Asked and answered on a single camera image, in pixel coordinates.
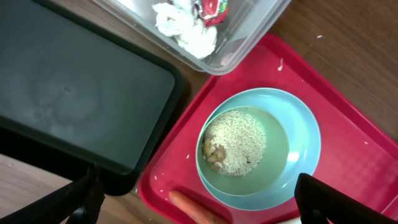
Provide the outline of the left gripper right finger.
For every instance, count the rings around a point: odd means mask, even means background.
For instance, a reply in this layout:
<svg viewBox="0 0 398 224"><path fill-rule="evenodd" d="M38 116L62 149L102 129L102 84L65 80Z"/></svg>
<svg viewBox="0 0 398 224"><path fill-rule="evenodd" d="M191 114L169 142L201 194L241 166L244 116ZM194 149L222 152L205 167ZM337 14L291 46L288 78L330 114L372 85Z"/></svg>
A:
<svg viewBox="0 0 398 224"><path fill-rule="evenodd" d="M397 223L305 173L298 176L294 197L303 224Z"/></svg>

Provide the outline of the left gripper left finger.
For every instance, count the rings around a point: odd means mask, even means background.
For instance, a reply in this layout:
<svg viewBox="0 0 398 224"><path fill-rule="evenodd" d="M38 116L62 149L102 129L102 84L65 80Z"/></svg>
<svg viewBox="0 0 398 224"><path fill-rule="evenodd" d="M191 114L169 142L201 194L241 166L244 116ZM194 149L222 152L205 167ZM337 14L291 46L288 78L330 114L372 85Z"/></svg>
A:
<svg viewBox="0 0 398 224"><path fill-rule="evenodd" d="M90 167L84 177L1 218L1 224L95 224L105 199L99 176L100 170Z"/></svg>

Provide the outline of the light blue plate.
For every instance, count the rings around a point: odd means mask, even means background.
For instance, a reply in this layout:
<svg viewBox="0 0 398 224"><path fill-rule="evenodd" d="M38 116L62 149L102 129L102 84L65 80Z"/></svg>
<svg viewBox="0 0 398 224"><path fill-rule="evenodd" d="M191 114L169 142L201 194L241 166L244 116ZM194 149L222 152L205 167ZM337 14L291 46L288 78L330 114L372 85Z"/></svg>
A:
<svg viewBox="0 0 398 224"><path fill-rule="evenodd" d="M223 111L237 107L255 107L273 115L285 129L289 140L287 163L278 179L262 192L246 196L230 196L202 184L221 203L238 210L260 211L279 206L294 196L299 174L312 175L321 153L320 129L308 106L296 96L276 88L254 88L237 93L224 100L207 118L205 123Z"/></svg>

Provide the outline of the green bowl with food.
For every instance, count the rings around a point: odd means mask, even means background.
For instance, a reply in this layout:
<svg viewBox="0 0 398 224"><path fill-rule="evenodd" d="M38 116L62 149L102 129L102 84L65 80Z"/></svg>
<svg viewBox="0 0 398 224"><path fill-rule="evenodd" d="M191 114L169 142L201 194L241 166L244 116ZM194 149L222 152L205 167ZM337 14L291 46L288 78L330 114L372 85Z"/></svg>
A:
<svg viewBox="0 0 398 224"><path fill-rule="evenodd" d="M280 122L255 107L237 107L210 118L197 144L198 172L217 192L262 192L287 163L289 140Z"/></svg>

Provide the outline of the orange carrot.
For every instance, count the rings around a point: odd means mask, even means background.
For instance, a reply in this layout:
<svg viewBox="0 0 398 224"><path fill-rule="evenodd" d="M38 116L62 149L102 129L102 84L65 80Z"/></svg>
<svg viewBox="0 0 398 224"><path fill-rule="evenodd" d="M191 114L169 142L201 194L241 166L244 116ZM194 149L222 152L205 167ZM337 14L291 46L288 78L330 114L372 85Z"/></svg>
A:
<svg viewBox="0 0 398 224"><path fill-rule="evenodd" d="M197 224L228 224L225 219L179 191L170 191L169 198L177 208L187 214Z"/></svg>

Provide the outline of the white napkin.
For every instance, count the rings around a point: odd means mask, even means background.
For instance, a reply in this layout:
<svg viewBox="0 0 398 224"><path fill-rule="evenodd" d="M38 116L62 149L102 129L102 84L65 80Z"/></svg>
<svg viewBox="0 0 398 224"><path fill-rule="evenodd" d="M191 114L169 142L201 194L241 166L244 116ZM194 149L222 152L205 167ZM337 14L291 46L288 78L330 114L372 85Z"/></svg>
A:
<svg viewBox="0 0 398 224"><path fill-rule="evenodd" d="M181 48L198 59L211 55L216 47L216 27L206 27L192 0L176 0L152 5L156 28L176 40Z"/></svg>

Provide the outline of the red snack wrapper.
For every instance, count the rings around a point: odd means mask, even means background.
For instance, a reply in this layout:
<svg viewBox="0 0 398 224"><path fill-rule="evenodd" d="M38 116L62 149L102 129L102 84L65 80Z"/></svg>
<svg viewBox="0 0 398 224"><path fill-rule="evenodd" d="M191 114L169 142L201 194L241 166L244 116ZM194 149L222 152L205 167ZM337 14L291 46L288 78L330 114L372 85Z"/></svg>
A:
<svg viewBox="0 0 398 224"><path fill-rule="evenodd" d="M194 0L193 4L205 27L222 23L229 12L228 0Z"/></svg>

